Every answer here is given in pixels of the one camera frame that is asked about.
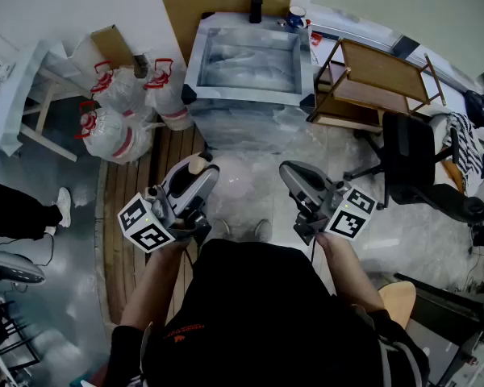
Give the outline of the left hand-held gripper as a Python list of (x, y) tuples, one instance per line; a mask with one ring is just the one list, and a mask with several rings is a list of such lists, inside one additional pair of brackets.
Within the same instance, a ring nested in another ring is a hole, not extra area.
[(191, 238), (201, 244), (209, 234), (211, 225), (202, 207), (219, 179), (219, 168), (208, 163), (195, 176), (189, 170), (193, 158), (175, 164), (161, 186), (138, 193), (118, 213), (123, 236), (142, 251), (151, 253)]

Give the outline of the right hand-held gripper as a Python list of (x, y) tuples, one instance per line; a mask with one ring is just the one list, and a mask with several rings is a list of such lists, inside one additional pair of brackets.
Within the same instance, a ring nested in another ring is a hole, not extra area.
[[(294, 230), (306, 245), (324, 232), (353, 241), (378, 209), (378, 202), (363, 189), (346, 181), (332, 183), (312, 165), (286, 160), (280, 164), (279, 174), (290, 196), (299, 201)], [(319, 197), (319, 203), (308, 199), (311, 198), (311, 188), (316, 191), (326, 189)]]

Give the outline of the person's right forearm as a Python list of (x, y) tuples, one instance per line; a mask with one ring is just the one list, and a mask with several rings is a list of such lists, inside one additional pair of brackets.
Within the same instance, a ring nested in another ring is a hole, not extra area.
[(362, 268), (351, 243), (332, 234), (318, 234), (337, 295), (349, 304), (359, 305), (366, 312), (384, 310), (379, 292)]

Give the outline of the person's left shoe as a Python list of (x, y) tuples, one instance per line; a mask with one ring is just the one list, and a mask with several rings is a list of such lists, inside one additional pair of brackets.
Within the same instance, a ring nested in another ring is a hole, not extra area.
[(223, 219), (216, 219), (212, 224), (211, 234), (214, 239), (228, 239), (231, 235), (231, 230)]

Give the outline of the person's shoe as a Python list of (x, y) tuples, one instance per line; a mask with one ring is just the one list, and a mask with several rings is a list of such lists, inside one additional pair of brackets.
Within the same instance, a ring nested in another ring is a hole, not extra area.
[(65, 187), (61, 187), (59, 189), (56, 206), (62, 217), (62, 220), (59, 222), (62, 227), (68, 228), (71, 225), (71, 205), (70, 192)]
[(228, 239), (231, 235), (231, 230), (223, 219), (216, 219), (212, 224), (211, 234), (214, 239)]
[(268, 219), (262, 219), (254, 229), (254, 238), (257, 242), (268, 243), (272, 238), (272, 225)]

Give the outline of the person's right shoe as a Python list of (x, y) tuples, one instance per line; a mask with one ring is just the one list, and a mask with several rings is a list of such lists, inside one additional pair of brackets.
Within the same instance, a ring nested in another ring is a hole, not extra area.
[(254, 229), (254, 238), (257, 242), (268, 243), (272, 238), (272, 225), (268, 219), (262, 219)]

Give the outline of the wooden slatted floor platform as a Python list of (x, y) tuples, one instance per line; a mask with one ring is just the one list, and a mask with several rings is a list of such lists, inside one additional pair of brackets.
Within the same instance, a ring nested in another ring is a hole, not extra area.
[(159, 127), (154, 132), (152, 149), (138, 161), (124, 165), (109, 163), (102, 198), (103, 209), (98, 219), (102, 242), (98, 254), (102, 260), (106, 308), (103, 314), (108, 324), (118, 324), (128, 299), (140, 282), (148, 255), (123, 237), (118, 213), (137, 194), (163, 181), (167, 172), (181, 159), (206, 148), (195, 126), (184, 131)]

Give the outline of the clear plastic storage tub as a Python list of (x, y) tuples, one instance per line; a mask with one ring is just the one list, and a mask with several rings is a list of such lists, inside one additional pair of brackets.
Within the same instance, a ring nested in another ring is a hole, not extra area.
[(186, 71), (183, 102), (227, 99), (313, 109), (310, 33), (281, 27), (279, 19), (265, 16), (252, 24), (247, 14), (205, 13)]

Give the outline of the wooden shelf cart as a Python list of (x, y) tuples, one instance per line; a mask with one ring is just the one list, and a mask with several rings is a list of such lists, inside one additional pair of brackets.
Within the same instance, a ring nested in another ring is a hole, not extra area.
[(353, 40), (334, 45), (314, 81), (309, 123), (379, 133), (386, 112), (410, 116), (439, 99), (447, 105), (429, 57), (422, 67)]

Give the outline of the person's black shirt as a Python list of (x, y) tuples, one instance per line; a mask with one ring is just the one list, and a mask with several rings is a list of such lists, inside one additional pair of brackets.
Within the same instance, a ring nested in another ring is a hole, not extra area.
[(212, 239), (164, 328), (114, 329), (103, 387), (426, 387), (428, 374), (386, 308), (329, 291), (303, 252)]

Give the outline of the wooden stool seat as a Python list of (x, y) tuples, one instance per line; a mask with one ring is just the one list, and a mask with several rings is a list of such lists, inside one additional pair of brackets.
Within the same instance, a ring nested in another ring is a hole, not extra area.
[(378, 293), (390, 318), (406, 329), (415, 305), (415, 286), (409, 281), (398, 281), (384, 285)]

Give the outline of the flat cardboard box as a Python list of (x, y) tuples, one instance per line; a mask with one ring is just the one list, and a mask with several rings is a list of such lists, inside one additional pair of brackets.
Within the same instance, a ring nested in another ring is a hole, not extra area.
[(115, 25), (92, 32), (90, 38), (104, 59), (110, 61), (113, 69), (137, 66), (131, 49)]

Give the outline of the blue patterned mug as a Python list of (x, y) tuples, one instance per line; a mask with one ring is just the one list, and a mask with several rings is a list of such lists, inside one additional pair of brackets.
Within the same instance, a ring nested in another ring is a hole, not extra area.
[(300, 6), (290, 6), (286, 16), (286, 23), (294, 28), (306, 28), (310, 24), (307, 11)]

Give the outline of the black white striped cloth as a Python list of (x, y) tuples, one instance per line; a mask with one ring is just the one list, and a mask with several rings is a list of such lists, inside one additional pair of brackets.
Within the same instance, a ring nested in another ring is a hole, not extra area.
[(457, 167), (467, 182), (482, 179), (483, 154), (481, 144), (476, 136), (471, 121), (463, 114), (451, 113), (447, 117), (446, 136), (444, 145), (452, 146), (451, 130), (457, 133), (457, 146), (459, 149), (459, 160)]

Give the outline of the black metal rack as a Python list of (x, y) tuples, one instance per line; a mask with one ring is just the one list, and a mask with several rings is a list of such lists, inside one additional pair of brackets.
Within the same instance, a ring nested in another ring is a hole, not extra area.
[(11, 375), (41, 363), (32, 345), (34, 338), (25, 334), (28, 327), (16, 302), (0, 297), (0, 359)]

